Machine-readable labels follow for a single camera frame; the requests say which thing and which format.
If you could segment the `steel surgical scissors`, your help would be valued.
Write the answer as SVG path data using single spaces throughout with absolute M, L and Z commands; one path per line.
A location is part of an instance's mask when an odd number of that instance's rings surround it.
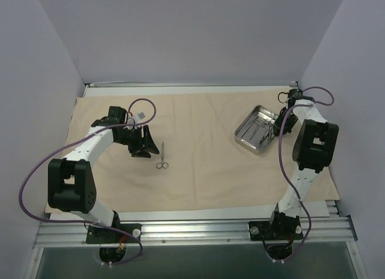
M 165 161 L 165 146 L 164 142 L 162 142 L 161 145 L 161 151 L 160 151 L 160 161 L 156 164 L 157 169 L 167 169 L 169 166 L 168 162 Z

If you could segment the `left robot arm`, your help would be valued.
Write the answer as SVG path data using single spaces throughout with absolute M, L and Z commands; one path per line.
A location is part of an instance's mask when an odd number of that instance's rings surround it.
M 62 212 L 102 224 L 100 236 L 115 242 L 121 236 L 117 212 L 97 200 L 93 165 L 113 143 L 126 146 L 133 158 L 159 154 L 142 112 L 133 114 L 111 106 L 108 115 L 95 120 L 83 140 L 61 159 L 48 164 L 48 205 Z

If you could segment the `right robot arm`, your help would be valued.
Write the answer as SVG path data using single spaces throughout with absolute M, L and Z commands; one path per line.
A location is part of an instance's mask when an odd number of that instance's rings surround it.
M 277 203 L 267 231 L 273 238 L 282 238 L 287 232 L 295 232 L 299 216 L 304 210 L 303 199 L 318 174 L 331 164 L 336 147 L 339 126 L 327 121 L 318 111 L 319 103 L 305 96 L 300 89 L 290 90 L 286 106 L 281 109 L 273 125 L 273 134 L 279 139 L 279 164 L 289 186 Z M 295 162 L 292 177 L 283 167 L 282 139 L 299 122 L 301 129 L 292 149 Z

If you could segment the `steel surgical forceps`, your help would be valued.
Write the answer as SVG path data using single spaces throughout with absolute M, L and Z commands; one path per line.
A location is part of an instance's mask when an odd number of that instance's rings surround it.
M 255 129 L 251 133 L 251 140 L 259 141 L 261 144 L 265 141 L 271 141 L 274 138 L 274 121 L 272 119 L 258 117 L 253 120 L 252 126 L 254 126 Z

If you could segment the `beige cloth wrap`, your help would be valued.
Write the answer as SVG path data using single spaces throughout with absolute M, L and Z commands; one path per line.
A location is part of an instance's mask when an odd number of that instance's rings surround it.
M 285 89 L 149 96 L 85 97 L 77 100 L 67 143 L 85 137 L 110 106 L 143 112 L 151 136 L 165 146 L 167 169 L 158 156 L 133 158 L 111 144 L 93 166 L 97 199 L 118 212 L 149 212 L 275 205 L 288 183 L 279 164 L 279 144 L 255 154 L 235 141 L 234 132 L 257 105 L 279 112 Z M 283 137 L 282 159 L 292 175 L 292 148 L 300 126 Z

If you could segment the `steel instrument tray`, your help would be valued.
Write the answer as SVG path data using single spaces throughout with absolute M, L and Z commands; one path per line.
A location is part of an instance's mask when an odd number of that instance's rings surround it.
M 234 132 L 235 141 L 239 143 L 241 146 L 245 147 L 249 151 L 255 154 L 261 154 L 267 151 L 268 147 L 274 140 L 265 141 L 261 144 L 259 141 L 251 140 L 251 133 L 254 131 L 255 127 L 252 126 L 252 122 L 254 119 L 261 117 L 265 119 L 272 119 L 275 123 L 277 117 L 279 115 L 274 111 L 268 109 L 263 105 L 257 105 L 253 108 L 253 110 L 249 113 L 248 116 L 242 121 L 242 123 L 238 126 L 238 128 Z

